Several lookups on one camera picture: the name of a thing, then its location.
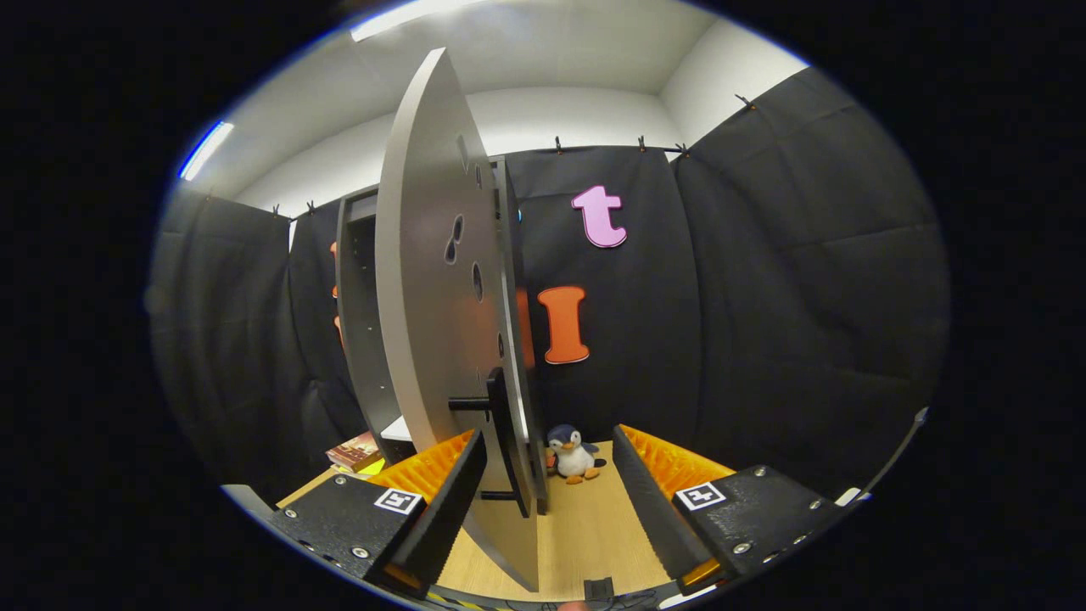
white ceiling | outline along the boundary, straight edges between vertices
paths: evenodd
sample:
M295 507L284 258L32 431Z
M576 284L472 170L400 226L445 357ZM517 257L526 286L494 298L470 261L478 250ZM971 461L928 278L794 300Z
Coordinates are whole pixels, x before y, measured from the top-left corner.
M333 33L222 117L235 129L192 187L233 196L320 140L395 112L439 47L465 93L573 86L658 94L716 18L679 0L489 0L361 42Z

wooden floor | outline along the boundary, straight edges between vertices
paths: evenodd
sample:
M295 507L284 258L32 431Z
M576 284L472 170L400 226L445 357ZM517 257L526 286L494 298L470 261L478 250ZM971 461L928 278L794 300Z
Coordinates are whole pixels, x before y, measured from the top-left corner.
M547 480L550 511L536 520L540 589L532 593L514 582L460 530L438 585L503 600L553 601L584 599L584 581L611 578L616 595L670 582L645 535L611 459L611 442L596 444L607 460L599 476L570 486L558 476ZM279 501L278 507L328 480L329 469Z

yellow object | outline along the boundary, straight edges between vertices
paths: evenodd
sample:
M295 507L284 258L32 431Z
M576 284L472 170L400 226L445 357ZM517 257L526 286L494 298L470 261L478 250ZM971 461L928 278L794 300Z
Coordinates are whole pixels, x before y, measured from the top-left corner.
M637 456L669 501L675 493L706 482L734 475L735 471L696 455L686 448L653 437L624 424L619 428L630 438Z
M384 459L375 462L374 464L367 467L366 469L363 469L358 473L362 475L377 475L378 473L381 472L382 469L384 469Z
M711 577L720 569L720 562L717 562L716 558L710 558L698 565L690 573L683 575L682 585L690 586L705 580L706 577Z
M449 478L453 466L460 458L460 454L464 453L464 448L467 447L473 434L475 430L471 430L452 440L446 440L407 460L393 464L370 478L368 482L386 488L396 488L422 495L427 504L432 504L433 497L441 489L441 485L445 483L445 478Z

book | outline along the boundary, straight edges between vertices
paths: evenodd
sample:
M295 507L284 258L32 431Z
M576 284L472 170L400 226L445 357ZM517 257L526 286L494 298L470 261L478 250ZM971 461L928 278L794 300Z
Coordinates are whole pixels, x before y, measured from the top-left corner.
M325 454L333 466L342 467L353 473L359 473L382 458L377 449L377 443L374 442L374 434L368 431Z

clip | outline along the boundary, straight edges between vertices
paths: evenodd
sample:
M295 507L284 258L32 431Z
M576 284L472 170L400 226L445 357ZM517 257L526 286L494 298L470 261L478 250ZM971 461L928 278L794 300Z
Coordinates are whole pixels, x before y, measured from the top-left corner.
M746 104L748 109L755 110L756 106L753 103L750 103L750 100L744 98L743 96L740 96L738 93L735 93L735 97L743 100L743 103Z

